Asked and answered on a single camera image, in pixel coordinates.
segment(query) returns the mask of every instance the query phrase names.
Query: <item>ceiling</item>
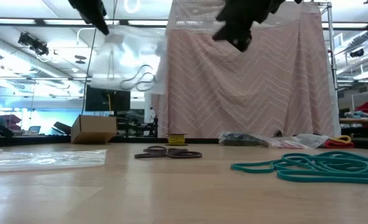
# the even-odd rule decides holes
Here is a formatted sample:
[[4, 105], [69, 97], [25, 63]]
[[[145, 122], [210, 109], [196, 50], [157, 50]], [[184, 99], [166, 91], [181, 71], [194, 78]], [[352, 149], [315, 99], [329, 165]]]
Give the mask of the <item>ceiling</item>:
[[[103, 0], [107, 10], [107, 19], [113, 17], [114, 0]], [[368, 4], [363, 4], [364, 0], [333, 0], [333, 21], [334, 22], [368, 22]], [[118, 0], [115, 12], [115, 19], [168, 19], [172, 0]], [[0, 17], [10, 18], [47, 18], [47, 19], [80, 19], [80, 15], [74, 10], [68, 0], [0, 0]], [[327, 13], [323, 14], [323, 21], [327, 21]], [[32, 37], [47, 43], [50, 55], [53, 57], [41, 57], [41, 62], [36, 59], [36, 54], [28, 48], [21, 48], [17, 43], [21, 33], [29, 33]], [[356, 35], [348, 34], [347, 31], [335, 32], [334, 35]], [[93, 42], [94, 29], [81, 29], [79, 27], [29, 27], [29, 26], [0, 26], [0, 49], [8, 54], [19, 58], [26, 58], [35, 66], [36, 77], [44, 78], [83, 78], [88, 70], [91, 46]], [[329, 33], [324, 31], [325, 41], [329, 43]], [[93, 52], [97, 52], [104, 42], [104, 35], [95, 33]], [[84, 56], [86, 63], [76, 63], [76, 55]], [[3, 76], [33, 77], [34, 74], [3, 73]], [[34, 81], [19, 81], [29, 87]], [[84, 81], [46, 81], [50, 86], [57, 86], [61, 89], [53, 95], [81, 96], [83, 94]], [[22, 95], [31, 95], [33, 89]]]

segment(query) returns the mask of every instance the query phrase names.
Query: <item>coiled strap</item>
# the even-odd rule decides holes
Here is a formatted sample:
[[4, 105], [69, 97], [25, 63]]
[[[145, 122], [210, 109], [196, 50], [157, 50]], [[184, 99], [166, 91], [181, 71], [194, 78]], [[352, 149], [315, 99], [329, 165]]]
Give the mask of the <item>coiled strap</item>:
[[[270, 167], [257, 169], [260, 166]], [[289, 153], [274, 161], [232, 164], [231, 169], [251, 174], [271, 173], [276, 170], [279, 179], [293, 182], [368, 184], [368, 157], [341, 151], [324, 152], [315, 156]]]

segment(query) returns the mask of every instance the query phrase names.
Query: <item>clear plastic sheet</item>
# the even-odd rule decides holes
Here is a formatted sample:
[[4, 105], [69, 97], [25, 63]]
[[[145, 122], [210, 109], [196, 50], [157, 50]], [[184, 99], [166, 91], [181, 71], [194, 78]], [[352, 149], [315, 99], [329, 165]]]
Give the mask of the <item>clear plastic sheet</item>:
[[257, 134], [225, 131], [219, 136], [219, 143], [225, 146], [268, 146], [285, 149], [316, 149], [328, 140], [328, 136], [298, 134], [289, 137], [265, 137]]
[[91, 86], [107, 90], [165, 93], [166, 38], [162, 29], [110, 29], [92, 63]]
[[106, 150], [72, 152], [3, 152], [0, 172], [103, 166]]

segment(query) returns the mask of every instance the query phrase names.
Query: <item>spool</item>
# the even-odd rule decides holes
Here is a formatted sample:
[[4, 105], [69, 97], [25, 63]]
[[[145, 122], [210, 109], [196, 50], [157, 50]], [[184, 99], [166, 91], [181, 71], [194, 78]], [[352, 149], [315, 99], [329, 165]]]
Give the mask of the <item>spool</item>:
[[186, 134], [167, 134], [167, 146], [187, 146], [185, 144], [185, 135]]

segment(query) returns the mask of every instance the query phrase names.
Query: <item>pink fabric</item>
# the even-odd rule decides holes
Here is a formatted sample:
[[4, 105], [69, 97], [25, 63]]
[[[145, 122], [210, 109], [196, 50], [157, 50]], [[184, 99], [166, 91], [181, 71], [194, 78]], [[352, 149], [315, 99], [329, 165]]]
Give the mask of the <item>pink fabric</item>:
[[166, 95], [154, 95], [160, 137], [222, 131], [333, 135], [321, 16], [252, 31], [245, 53], [210, 35], [172, 30]]

